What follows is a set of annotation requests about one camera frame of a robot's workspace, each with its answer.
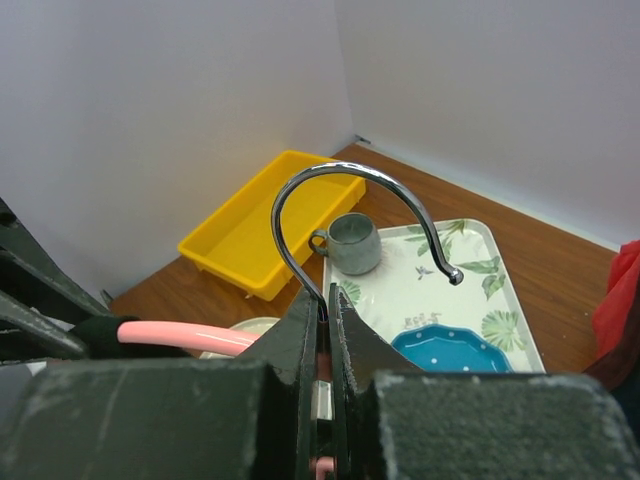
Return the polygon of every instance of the mug rim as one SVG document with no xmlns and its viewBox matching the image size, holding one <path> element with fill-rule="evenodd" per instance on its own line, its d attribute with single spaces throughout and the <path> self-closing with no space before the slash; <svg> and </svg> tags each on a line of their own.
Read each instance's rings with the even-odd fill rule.
<svg viewBox="0 0 640 480">
<path fill-rule="evenodd" d="M 349 216 L 357 216 L 357 217 L 361 217 L 364 218 L 368 221 L 369 224 L 369 231 L 367 232 L 367 234 L 365 236 L 363 236 L 362 238 L 358 239 L 358 240 L 353 240 L 353 241 L 341 241 L 336 239 L 333 235 L 331 235 L 331 227 L 333 226 L 334 223 L 336 223 L 338 220 L 344 218 L 344 217 L 349 217 Z M 371 219 L 371 217 L 369 217 L 368 215 L 365 215 L 364 213 L 360 213 L 360 212 L 347 212 L 347 213 L 343 213 L 342 215 L 336 217 L 331 224 L 329 225 L 329 227 L 327 227 L 327 236 L 329 238 L 331 238 L 331 240 L 339 245 L 354 245 L 356 243 L 360 243 L 363 240 L 369 238 L 373 232 L 375 232 L 376 230 L 376 225 L 373 223 L 373 220 Z"/>
</svg>

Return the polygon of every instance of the scalloped blue dish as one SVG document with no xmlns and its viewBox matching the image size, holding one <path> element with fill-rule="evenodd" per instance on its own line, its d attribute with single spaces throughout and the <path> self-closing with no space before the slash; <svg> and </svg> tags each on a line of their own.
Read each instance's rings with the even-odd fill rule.
<svg viewBox="0 0 640 480">
<path fill-rule="evenodd" d="M 401 333 L 391 346 L 428 372 L 512 371 L 501 350 L 467 328 L 427 325 Z"/>
</svg>

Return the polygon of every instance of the white wall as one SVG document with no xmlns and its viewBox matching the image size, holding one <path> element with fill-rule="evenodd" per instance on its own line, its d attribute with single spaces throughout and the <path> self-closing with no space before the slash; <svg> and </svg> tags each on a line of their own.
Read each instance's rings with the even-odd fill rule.
<svg viewBox="0 0 640 480">
<path fill-rule="evenodd" d="M 640 2 L 336 3 L 359 135 L 602 244 L 640 238 Z"/>
<path fill-rule="evenodd" d="M 352 139 L 332 0 L 0 4 L 0 196 L 118 294 L 281 150 Z"/>
</svg>

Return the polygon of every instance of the gray mug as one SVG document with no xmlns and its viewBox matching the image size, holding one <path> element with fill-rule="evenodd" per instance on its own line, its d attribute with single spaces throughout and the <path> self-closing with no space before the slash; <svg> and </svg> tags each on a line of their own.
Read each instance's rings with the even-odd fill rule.
<svg viewBox="0 0 640 480">
<path fill-rule="evenodd" d="M 323 238 L 327 247 L 313 243 Z M 327 230 L 315 230 L 309 238 L 309 247 L 329 257 L 331 263 L 346 275 L 362 275 L 373 270 L 382 256 L 380 235 L 373 221 L 362 213 L 339 216 Z"/>
</svg>

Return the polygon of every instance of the mug handle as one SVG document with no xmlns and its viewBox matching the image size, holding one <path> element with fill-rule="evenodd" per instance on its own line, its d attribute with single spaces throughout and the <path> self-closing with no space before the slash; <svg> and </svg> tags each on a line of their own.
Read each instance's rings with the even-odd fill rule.
<svg viewBox="0 0 640 480">
<path fill-rule="evenodd" d="M 311 234 L 311 236 L 309 237 L 309 248 L 311 250 L 313 250 L 314 252 L 319 253 L 320 255 L 322 255 L 324 257 L 328 257 L 329 256 L 329 252 L 327 252 L 326 248 L 319 247 L 318 245 L 313 243 L 313 239 L 315 237 L 323 238 L 324 241 L 326 242 L 327 241 L 327 232 L 325 230 L 322 230 L 322 229 L 314 230 L 313 233 Z"/>
</svg>

